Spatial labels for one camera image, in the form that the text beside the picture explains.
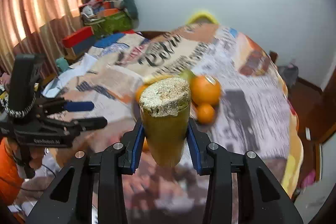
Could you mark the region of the person's hand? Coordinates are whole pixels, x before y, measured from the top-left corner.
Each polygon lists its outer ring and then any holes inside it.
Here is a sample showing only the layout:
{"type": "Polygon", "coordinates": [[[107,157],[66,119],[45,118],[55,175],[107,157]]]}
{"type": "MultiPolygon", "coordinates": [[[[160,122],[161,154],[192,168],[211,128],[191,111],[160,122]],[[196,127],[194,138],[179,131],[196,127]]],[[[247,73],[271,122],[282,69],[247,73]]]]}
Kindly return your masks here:
{"type": "Polygon", "coordinates": [[[27,145],[12,147],[12,154],[15,162],[19,167],[30,167],[33,170],[37,170],[42,166],[42,160],[44,157],[43,147],[30,147],[27,145]]]}

